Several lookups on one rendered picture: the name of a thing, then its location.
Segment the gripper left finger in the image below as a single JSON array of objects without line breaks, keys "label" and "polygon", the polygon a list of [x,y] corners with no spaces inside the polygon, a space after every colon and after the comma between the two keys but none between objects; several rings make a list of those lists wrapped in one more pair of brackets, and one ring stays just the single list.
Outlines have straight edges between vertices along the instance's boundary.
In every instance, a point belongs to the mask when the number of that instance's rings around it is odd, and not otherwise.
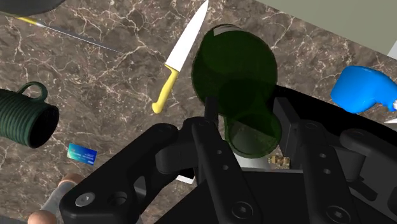
[{"label": "gripper left finger", "polygon": [[218,102],[179,129],[158,123],[70,190],[59,209],[64,224],[136,224],[181,169],[199,183],[155,224],[261,224],[261,209],[217,126]]}]

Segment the blue card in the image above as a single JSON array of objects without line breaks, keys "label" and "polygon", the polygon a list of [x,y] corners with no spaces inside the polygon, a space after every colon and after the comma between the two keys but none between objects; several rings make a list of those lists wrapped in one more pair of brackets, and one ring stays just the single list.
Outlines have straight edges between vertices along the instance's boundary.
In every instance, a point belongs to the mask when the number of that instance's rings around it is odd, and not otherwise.
[{"label": "blue card", "polygon": [[91,150],[90,148],[79,146],[73,143],[69,144],[67,151],[68,158],[83,162],[88,165],[94,165],[96,155],[97,152],[95,150]]}]

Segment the yellow handled thin knife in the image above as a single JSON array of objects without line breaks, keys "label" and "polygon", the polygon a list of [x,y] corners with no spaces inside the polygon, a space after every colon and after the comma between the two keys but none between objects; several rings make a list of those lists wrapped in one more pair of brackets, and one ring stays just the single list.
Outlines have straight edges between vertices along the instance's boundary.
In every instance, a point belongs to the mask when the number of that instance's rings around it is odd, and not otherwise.
[{"label": "yellow handled thin knife", "polygon": [[105,46],[105,45],[103,45],[100,42],[89,40],[88,38],[86,38],[86,37],[84,37],[82,35],[66,31],[64,29],[61,29],[60,27],[54,27],[54,26],[46,25],[46,24],[38,22],[38,21],[36,21],[36,20],[34,20],[32,18],[29,18],[29,17],[17,17],[17,19],[19,19],[21,21],[24,21],[24,22],[27,22],[29,24],[38,26],[38,27],[43,27],[43,28],[49,29],[51,31],[55,31],[55,32],[58,32],[58,33],[61,33],[61,34],[65,34],[65,35],[67,35],[69,37],[76,38],[78,40],[82,40],[82,41],[84,41],[86,43],[90,43],[92,45],[99,46],[101,48],[104,48],[104,49],[107,49],[107,50],[111,50],[113,52],[122,53],[122,52],[120,52],[118,50],[115,50],[115,49],[112,49],[112,48],[110,48],[108,46]]}]

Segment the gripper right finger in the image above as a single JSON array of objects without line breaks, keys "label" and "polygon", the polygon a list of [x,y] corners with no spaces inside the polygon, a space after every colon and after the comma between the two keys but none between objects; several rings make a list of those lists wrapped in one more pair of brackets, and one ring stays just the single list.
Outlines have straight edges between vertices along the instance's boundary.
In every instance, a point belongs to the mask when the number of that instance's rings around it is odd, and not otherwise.
[{"label": "gripper right finger", "polygon": [[397,224],[397,132],[308,97],[276,97],[280,147],[301,172],[301,224]]}]

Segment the yellow handled white knife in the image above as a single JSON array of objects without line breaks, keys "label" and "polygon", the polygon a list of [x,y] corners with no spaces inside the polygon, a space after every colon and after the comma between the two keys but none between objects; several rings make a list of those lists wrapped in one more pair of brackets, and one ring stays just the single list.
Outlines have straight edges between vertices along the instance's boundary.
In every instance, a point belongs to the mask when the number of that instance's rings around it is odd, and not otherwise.
[{"label": "yellow handled white knife", "polygon": [[205,19],[208,5],[209,0],[205,0],[205,2],[203,2],[200,8],[196,11],[164,64],[164,66],[168,68],[171,73],[160,91],[157,102],[154,102],[151,106],[153,112],[156,114],[159,114],[164,108],[165,102],[174,86],[175,81],[178,78],[178,75],[188,54],[190,53],[190,50],[192,49],[195,39]]}]

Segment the dark round object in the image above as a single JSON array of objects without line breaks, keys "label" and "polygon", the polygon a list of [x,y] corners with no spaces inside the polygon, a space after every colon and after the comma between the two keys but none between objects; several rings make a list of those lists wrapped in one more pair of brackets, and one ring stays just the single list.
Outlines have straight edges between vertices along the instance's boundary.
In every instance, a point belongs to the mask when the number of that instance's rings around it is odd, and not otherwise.
[{"label": "dark round object", "polygon": [[65,0],[0,0],[0,13],[28,17],[54,10]]}]

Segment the blue spray bottle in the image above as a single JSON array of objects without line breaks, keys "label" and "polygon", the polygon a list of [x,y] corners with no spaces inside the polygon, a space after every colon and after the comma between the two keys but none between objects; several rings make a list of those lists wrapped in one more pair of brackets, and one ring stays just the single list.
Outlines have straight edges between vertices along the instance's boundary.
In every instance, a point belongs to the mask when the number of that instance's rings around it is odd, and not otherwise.
[{"label": "blue spray bottle", "polygon": [[358,114],[376,103],[397,110],[397,83],[386,74],[363,66],[347,66],[341,72],[331,99],[342,109]]}]

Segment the small gold figure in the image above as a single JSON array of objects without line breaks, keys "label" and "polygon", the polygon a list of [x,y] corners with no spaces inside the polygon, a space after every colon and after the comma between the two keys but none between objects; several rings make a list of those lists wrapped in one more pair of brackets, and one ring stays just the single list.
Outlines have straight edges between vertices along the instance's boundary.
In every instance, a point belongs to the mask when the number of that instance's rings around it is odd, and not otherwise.
[{"label": "small gold figure", "polygon": [[282,157],[279,155],[274,155],[271,157],[270,161],[278,166],[285,166],[289,167],[290,166],[290,158],[289,157]]}]

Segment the dark green glass bottle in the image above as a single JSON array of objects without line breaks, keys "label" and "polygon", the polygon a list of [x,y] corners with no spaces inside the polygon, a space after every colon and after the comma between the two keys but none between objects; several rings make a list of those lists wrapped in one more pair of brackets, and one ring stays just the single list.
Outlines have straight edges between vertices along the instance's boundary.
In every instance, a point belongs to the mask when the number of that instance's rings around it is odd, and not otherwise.
[{"label": "dark green glass bottle", "polygon": [[204,35],[191,77],[201,101],[217,98],[225,139],[234,153],[260,158],[276,148],[281,124],[271,97],[277,62],[266,42],[236,25],[217,25]]}]

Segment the dark green ribbed mug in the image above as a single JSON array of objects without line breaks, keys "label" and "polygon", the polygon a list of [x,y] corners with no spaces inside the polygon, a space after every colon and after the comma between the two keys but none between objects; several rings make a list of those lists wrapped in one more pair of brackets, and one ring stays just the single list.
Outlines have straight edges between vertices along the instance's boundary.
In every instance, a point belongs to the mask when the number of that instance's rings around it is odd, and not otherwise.
[{"label": "dark green ribbed mug", "polygon": [[0,137],[30,148],[39,148],[52,136],[59,109],[45,102],[46,87],[36,81],[18,91],[0,89]]}]

